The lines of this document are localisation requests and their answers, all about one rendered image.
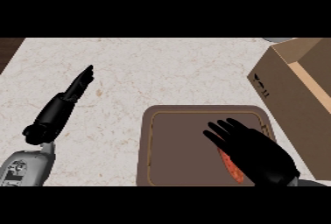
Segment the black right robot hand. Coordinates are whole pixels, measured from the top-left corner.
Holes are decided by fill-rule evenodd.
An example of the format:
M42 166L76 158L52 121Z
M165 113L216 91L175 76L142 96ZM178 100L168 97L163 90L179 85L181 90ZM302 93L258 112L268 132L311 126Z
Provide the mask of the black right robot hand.
M256 186L299 186L296 162L278 143L235 119L209 122L203 134L231 157Z

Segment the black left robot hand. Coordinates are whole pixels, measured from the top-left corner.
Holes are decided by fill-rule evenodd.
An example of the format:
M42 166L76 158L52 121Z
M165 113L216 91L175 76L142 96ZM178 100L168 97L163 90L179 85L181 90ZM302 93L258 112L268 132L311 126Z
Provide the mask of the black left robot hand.
M23 135L29 144L39 145L55 141L94 80L94 66L89 66L74 79L67 91L58 93L46 104L35 123L26 127Z

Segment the orange sweet potato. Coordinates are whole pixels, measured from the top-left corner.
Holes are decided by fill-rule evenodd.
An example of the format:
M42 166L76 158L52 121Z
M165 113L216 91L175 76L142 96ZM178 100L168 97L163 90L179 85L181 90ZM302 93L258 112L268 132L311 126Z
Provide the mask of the orange sweet potato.
M225 168L228 172L231 173L234 180L241 184L244 182L244 173L237 167L237 165L234 164L234 161L231 160L231 157L224 152L224 150L219 150L219 153L221 153L222 161L225 164Z

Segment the brown tray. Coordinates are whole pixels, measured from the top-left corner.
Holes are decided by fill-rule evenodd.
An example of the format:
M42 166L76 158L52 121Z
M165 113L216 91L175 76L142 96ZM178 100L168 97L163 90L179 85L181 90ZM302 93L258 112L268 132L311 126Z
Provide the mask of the brown tray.
M256 106L159 105L142 117L136 184L141 186L252 186L238 182L218 146L204 136L209 123L240 121L267 136L275 135L269 117Z

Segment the brown cardboard box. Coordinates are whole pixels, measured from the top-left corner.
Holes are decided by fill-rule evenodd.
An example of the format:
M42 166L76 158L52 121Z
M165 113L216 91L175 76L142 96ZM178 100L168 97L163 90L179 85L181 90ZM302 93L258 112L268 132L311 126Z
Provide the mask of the brown cardboard box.
M271 45L247 79L315 179L331 181L331 38Z

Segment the grey round object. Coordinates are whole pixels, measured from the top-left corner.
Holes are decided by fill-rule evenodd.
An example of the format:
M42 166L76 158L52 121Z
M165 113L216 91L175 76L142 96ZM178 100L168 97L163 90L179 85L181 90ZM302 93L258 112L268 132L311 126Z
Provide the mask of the grey round object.
M295 38L264 38L264 40L272 42L272 43L281 43L281 42L286 42L289 40L292 40Z

